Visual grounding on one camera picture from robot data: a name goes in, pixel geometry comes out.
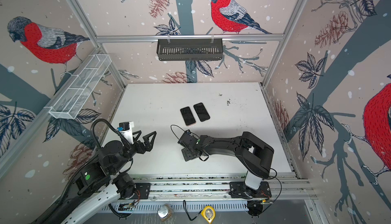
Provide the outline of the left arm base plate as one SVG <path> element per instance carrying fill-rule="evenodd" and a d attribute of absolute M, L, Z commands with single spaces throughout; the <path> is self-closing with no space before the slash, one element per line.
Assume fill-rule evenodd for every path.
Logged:
<path fill-rule="evenodd" d="M 150 183 L 135 183 L 131 188 L 131 195 L 129 199 L 131 200 L 147 200 L 149 198 L 149 193 L 151 189 Z"/>

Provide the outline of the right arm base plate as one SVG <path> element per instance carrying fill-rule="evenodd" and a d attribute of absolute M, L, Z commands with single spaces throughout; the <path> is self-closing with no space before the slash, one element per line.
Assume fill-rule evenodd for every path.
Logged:
<path fill-rule="evenodd" d="M 229 195 L 231 198 L 241 198 L 250 200 L 253 198 L 266 198 L 272 197 L 268 182 L 262 181 L 259 188 L 254 190 L 245 185 L 244 182 L 230 182 Z"/>

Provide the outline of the black screen phone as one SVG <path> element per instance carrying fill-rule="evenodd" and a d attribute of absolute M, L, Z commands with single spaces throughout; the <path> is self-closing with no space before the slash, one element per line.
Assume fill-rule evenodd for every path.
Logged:
<path fill-rule="evenodd" d="M 190 126 L 196 123 L 196 120 L 192 114 L 190 107 L 180 109 L 180 113 L 186 126 Z"/>

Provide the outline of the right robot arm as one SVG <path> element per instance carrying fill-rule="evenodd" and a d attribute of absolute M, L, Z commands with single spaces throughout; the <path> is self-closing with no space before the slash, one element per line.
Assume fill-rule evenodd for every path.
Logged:
<path fill-rule="evenodd" d="M 197 136 L 190 130 L 178 138 L 183 147 L 186 162 L 198 158 L 205 162 L 211 155 L 226 155 L 237 158 L 247 169 L 244 183 L 232 186 L 229 192 L 233 198 L 252 199 L 267 196 L 261 190 L 265 180 L 270 178 L 271 164 L 275 150 L 254 134 L 245 131 L 234 138 Z"/>

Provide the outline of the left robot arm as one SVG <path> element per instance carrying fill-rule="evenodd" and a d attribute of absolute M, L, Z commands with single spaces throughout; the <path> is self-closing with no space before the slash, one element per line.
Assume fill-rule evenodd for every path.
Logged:
<path fill-rule="evenodd" d="M 105 123 L 119 140 L 101 146 L 95 134 L 95 126 L 100 122 Z M 141 133 L 131 132 L 129 122 L 114 128 L 106 119 L 95 120 L 91 125 L 92 139 L 97 147 L 95 155 L 73 173 L 58 199 L 33 222 L 75 224 L 80 217 L 93 214 L 104 206 L 109 206 L 118 218 L 128 218 L 128 214 L 118 213 L 111 203 L 118 199 L 132 200 L 131 205 L 135 207 L 149 196 L 149 183 L 135 183 L 128 171 L 122 170 L 127 163 L 133 163 L 136 154 L 153 149 L 157 132 L 143 136 L 140 141 Z"/>

